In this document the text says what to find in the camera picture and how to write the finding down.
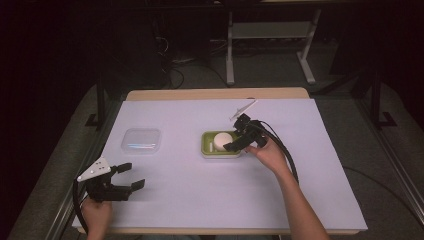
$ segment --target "black cable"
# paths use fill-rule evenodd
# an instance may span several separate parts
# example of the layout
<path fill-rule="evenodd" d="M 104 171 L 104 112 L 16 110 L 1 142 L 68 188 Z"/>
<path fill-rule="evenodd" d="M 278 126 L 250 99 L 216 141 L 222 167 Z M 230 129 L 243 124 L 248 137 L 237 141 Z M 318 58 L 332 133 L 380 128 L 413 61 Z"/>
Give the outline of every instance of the black cable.
<path fill-rule="evenodd" d="M 259 55 L 259 48 L 256 46 L 252 46 L 250 42 L 245 42 L 247 46 L 241 46 L 240 48 L 237 48 L 237 46 L 234 46 L 233 48 L 233 56 L 238 58 L 251 58 L 254 56 Z"/>
<path fill-rule="evenodd" d="M 206 66 L 206 65 L 201 65 L 201 64 L 196 64 L 196 65 L 186 65 L 185 63 L 184 63 L 184 65 L 182 65 L 182 64 L 180 64 L 180 66 L 176 66 L 175 68 L 181 68 L 181 67 L 204 67 L 204 68 L 207 68 L 207 69 L 209 69 L 209 70 L 211 70 L 212 72 L 214 72 L 217 76 L 218 76 L 218 78 L 225 84 L 225 86 L 226 87 L 230 87 L 228 84 L 227 84 L 227 82 L 221 77 L 221 74 L 219 74 L 219 72 L 217 72 L 215 69 L 213 69 L 212 67 L 210 67 L 210 66 Z"/>
<path fill-rule="evenodd" d="M 214 48 L 214 49 L 212 49 L 210 51 L 210 55 L 211 56 L 214 56 L 214 55 L 217 55 L 218 53 L 221 53 L 223 51 L 226 51 L 227 50 L 227 48 L 226 48 L 227 46 L 228 46 L 228 43 L 227 43 L 227 41 L 224 40 L 224 44 L 221 44 L 220 46 L 218 46 L 218 47 L 216 47 L 216 48 Z"/>
<path fill-rule="evenodd" d="M 356 172 L 358 174 L 361 174 L 362 176 L 368 178 L 369 180 L 373 181 L 374 183 L 376 183 L 377 185 L 379 185 L 380 187 L 384 188 L 386 191 L 388 191 L 390 194 L 393 195 L 393 197 L 395 197 L 407 210 L 408 212 L 414 217 L 414 219 L 418 222 L 418 225 L 420 225 L 420 227 L 424 230 L 424 225 L 421 223 L 421 220 L 418 218 L 418 216 L 415 215 L 414 211 L 408 206 L 408 204 L 403 201 L 403 199 L 398 196 L 393 190 L 391 190 L 390 188 L 388 188 L 386 185 L 384 185 L 383 183 L 379 182 L 378 180 L 372 178 L 371 176 L 356 170 L 354 168 L 351 167 L 347 167 L 347 166 L 342 166 L 344 169 L 350 170 L 352 172 Z"/>
<path fill-rule="evenodd" d="M 100 40 L 93 38 L 93 43 L 94 45 L 97 47 L 98 50 L 102 51 L 103 53 L 105 53 L 106 55 L 108 55 L 113 61 L 115 61 L 116 63 L 118 63 L 119 66 L 121 66 L 125 71 L 127 71 L 128 73 L 132 74 L 133 76 L 137 76 L 138 74 L 130 67 L 128 66 L 126 63 L 122 62 L 118 57 L 116 57 L 111 51 L 109 51 L 108 49 L 106 49 L 103 44 L 100 42 Z M 168 65 L 167 61 L 169 61 L 166 56 L 160 52 L 158 52 L 159 57 L 162 57 L 163 59 L 160 59 L 161 61 L 161 65 Z M 131 85 L 133 84 L 133 82 L 131 82 L 130 80 L 128 80 L 127 78 L 122 78 L 122 81 Z"/>
<path fill-rule="evenodd" d="M 77 181 L 77 179 L 74 179 L 74 183 L 73 183 L 73 186 L 72 186 L 72 202 L 73 202 L 73 205 L 74 205 L 75 214 L 77 215 L 78 220 L 80 221 L 82 228 L 84 228 L 85 233 L 88 235 L 88 226 L 87 226 L 87 223 L 84 220 L 84 216 L 82 215 L 80 202 L 79 202 L 79 199 L 78 199 L 78 181 Z"/>
<path fill-rule="evenodd" d="M 181 82 L 177 86 L 174 86 L 174 84 L 172 83 L 172 78 L 171 77 L 169 79 L 169 83 L 171 84 L 172 89 L 178 89 L 178 88 L 180 88 L 183 85 L 184 81 L 185 81 L 184 74 L 181 71 L 179 71 L 179 70 L 177 70 L 175 68 L 171 68 L 169 71 L 174 71 L 174 72 L 177 72 L 177 73 L 179 73 L 181 75 Z"/>
<path fill-rule="evenodd" d="M 294 179 L 296 179 L 297 183 L 299 183 L 299 177 L 297 175 L 297 170 L 296 170 L 296 166 L 294 164 L 293 158 L 292 158 L 290 152 L 287 150 L 286 146 L 284 146 L 283 142 L 280 140 L 280 138 L 278 136 L 277 137 L 274 136 L 271 132 L 269 132 L 268 130 L 266 130 L 263 127 L 258 127 L 254 124 L 251 124 L 251 123 L 247 123 L 246 125 L 262 131 L 265 135 L 267 135 L 269 138 L 271 138 L 278 145 L 278 147 L 280 147 L 281 151 L 283 151 L 284 155 L 286 155 L 287 161 L 290 164 L 290 168 L 292 170 L 292 174 L 293 174 Z"/>
<path fill-rule="evenodd" d="M 260 122 L 260 123 L 263 123 L 263 124 L 265 124 L 267 127 L 269 127 L 269 129 L 271 129 L 272 133 L 274 133 L 275 137 L 277 137 L 277 138 L 278 138 L 278 140 L 280 140 L 280 142 L 281 142 L 280 137 L 278 137 L 277 133 L 274 131 L 274 129 L 272 129 L 272 127 L 271 127 L 268 123 L 266 123 L 266 122 L 264 122 L 264 121 L 259 121 L 259 122 Z"/>

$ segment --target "metal frame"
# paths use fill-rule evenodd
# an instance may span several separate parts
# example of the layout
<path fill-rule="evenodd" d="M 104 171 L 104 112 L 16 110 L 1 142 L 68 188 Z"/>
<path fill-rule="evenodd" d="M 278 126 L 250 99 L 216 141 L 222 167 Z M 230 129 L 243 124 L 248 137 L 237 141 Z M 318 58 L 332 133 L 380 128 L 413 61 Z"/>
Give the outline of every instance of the metal frame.
<path fill-rule="evenodd" d="M 393 170 L 395 171 L 396 178 L 404 191 L 406 197 L 409 200 L 414 212 L 417 214 L 418 219 L 421 222 L 421 225 L 424 226 L 424 198 L 421 195 L 420 191 L 415 186 L 414 182 L 411 180 L 409 174 L 406 172 L 400 158 L 397 156 L 395 150 L 390 145 L 388 139 L 383 134 L 381 129 L 375 125 L 375 122 L 367 117 L 368 109 L 366 104 L 362 100 L 357 100 L 357 106 L 361 113 L 364 115 L 364 119 L 368 124 L 369 129 L 374 134 L 380 146 L 383 148 L 386 153 Z"/>
<path fill-rule="evenodd" d="M 105 88 L 101 78 L 97 79 L 97 121 L 95 120 L 96 114 L 91 114 L 88 118 L 85 126 L 97 127 L 96 131 L 99 131 L 105 122 Z"/>
<path fill-rule="evenodd" d="M 85 166 L 93 162 L 93 160 L 98 159 L 99 155 L 103 150 L 103 146 L 106 143 L 106 140 L 109 136 L 110 131 L 112 130 L 113 123 L 115 122 L 116 116 L 118 115 L 119 109 L 122 102 L 110 102 L 108 107 L 107 115 L 105 121 L 100 127 L 97 136 L 94 137 L 91 147 L 88 149 L 87 153 L 84 156 L 84 159 L 81 161 L 78 171 L 84 169 Z M 51 227 L 46 234 L 45 239 L 61 239 L 62 234 L 66 228 L 66 225 L 69 221 L 72 221 L 73 216 L 73 205 L 72 205 L 72 182 L 69 183 L 68 192 L 64 196 L 59 210 L 57 211 L 56 217 L 51 223 Z"/>
<path fill-rule="evenodd" d="M 281 29 L 276 29 L 275 33 L 273 34 L 264 34 L 264 33 L 257 33 L 257 35 L 243 35 L 243 34 L 237 34 L 235 36 L 234 34 L 234 28 L 236 27 L 236 25 L 233 22 L 233 13 L 230 11 L 229 12 L 229 19 L 228 19 L 228 41 L 227 41 L 227 58 L 226 58 L 226 67 L 227 67 L 227 85 L 234 85 L 235 84 L 235 80 L 234 80 L 234 66 L 233 66 L 233 39 L 240 39 L 240 38 L 305 38 L 306 39 L 306 44 L 303 47 L 303 50 L 300 52 L 297 52 L 297 57 L 299 60 L 299 63 L 302 67 L 303 73 L 305 75 L 306 81 L 309 84 L 315 84 L 315 78 L 312 74 L 311 68 L 309 67 L 308 61 L 307 61 L 307 56 L 309 53 L 309 49 L 311 47 L 312 44 L 312 40 L 314 38 L 315 35 L 315 30 L 317 28 L 318 25 L 318 20 L 319 17 L 321 15 L 321 9 L 317 9 L 315 10 L 314 13 L 314 17 L 312 19 L 311 22 L 308 22 L 309 26 L 308 29 L 306 30 L 305 33 L 301 33 L 302 31 L 299 32 L 299 30 L 297 30 L 295 33 L 291 33 L 290 29 L 288 29 L 287 33 L 281 33 Z M 286 22 L 286 23 L 282 23 L 285 24 L 285 26 L 290 26 L 290 25 L 296 25 L 298 26 L 299 24 L 302 24 L 303 22 Z"/>

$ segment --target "white table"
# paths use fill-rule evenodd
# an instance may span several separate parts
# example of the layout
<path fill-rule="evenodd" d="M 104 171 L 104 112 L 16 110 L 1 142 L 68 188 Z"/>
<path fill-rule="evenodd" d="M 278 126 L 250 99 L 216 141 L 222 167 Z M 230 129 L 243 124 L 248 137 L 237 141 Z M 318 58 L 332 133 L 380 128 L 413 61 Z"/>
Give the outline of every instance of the white table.
<path fill-rule="evenodd" d="M 246 94 L 261 96 L 266 90 L 249 89 Z M 202 96 L 211 91 L 220 90 L 206 90 Z M 134 192 L 128 202 L 113 203 L 110 232 L 289 233 L 281 191 L 266 167 L 244 152 L 235 159 L 205 159 L 200 151 L 201 135 L 233 130 L 229 117 L 251 100 L 156 98 L 125 101 L 104 148 L 102 155 L 111 165 L 133 164 L 131 171 L 112 178 L 114 184 L 146 179 L 145 188 Z M 246 114 L 269 123 L 283 140 L 296 164 L 301 189 L 329 233 L 354 234 L 367 229 L 314 100 L 259 99 Z M 159 151 L 126 155 L 121 149 L 125 132 L 146 127 L 161 131 Z M 81 230 L 78 220 L 73 225 Z"/>

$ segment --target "white object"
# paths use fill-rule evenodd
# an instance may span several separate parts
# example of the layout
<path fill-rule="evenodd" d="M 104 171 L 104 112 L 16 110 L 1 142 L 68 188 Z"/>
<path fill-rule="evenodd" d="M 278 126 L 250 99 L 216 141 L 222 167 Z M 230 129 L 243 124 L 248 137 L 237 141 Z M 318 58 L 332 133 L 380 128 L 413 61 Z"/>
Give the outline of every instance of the white object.
<path fill-rule="evenodd" d="M 85 170 L 81 176 L 77 178 L 77 181 L 82 182 L 108 172 L 110 172 L 109 163 L 106 161 L 106 158 L 100 157 L 87 170 Z"/>
<path fill-rule="evenodd" d="M 160 146 L 160 131 L 156 128 L 130 128 L 121 148 L 126 154 L 153 154 Z"/>
<path fill-rule="evenodd" d="M 225 116 L 251 101 L 123 102 L 102 155 L 113 165 L 133 164 L 131 173 L 115 175 L 113 184 L 125 186 L 145 178 L 146 186 L 129 201 L 113 203 L 110 230 L 194 235 L 221 230 L 287 233 L 284 201 L 270 170 L 252 154 L 206 159 L 199 151 L 199 136 L 210 129 L 232 128 Z M 367 229 L 313 99 L 258 99 L 249 116 L 269 123 L 284 139 L 300 187 L 328 232 L 352 234 Z M 160 151 L 142 157 L 125 154 L 121 141 L 133 126 L 160 129 Z M 81 228 L 78 220 L 73 226 Z"/>
<path fill-rule="evenodd" d="M 247 109 L 249 109 L 251 106 L 253 106 L 253 104 L 255 104 L 258 100 L 253 100 L 253 102 L 247 104 L 246 106 L 242 107 L 242 108 L 237 108 L 237 112 L 236 114 L 234 114 L 234 116 L 232 116 L 230 118 L 230 121 L 233 121 L 234 119 L 240 117 L 240 115 L 242 115 L 244 112 L 247 111 Z"/>
<path fill-rule="evenodd" d="M 229 133 L 222 132 L 215 135 L 213 138 L 213 146 L 218 151 L 226 151 L 224 145 L 233 142 L 233 137 Z"/>

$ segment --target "plastic lid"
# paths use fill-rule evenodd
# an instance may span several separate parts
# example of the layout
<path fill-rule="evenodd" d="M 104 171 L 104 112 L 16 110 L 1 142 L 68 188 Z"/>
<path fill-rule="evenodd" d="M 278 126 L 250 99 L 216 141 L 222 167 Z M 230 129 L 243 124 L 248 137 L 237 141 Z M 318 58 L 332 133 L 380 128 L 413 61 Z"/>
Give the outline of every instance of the plastic lid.
<path fill-rule="evenodd" d="M 153 154 L 160 146 L 160 130 L 130 128 L 125 133 L 121 148 L 126 154 Z"/>

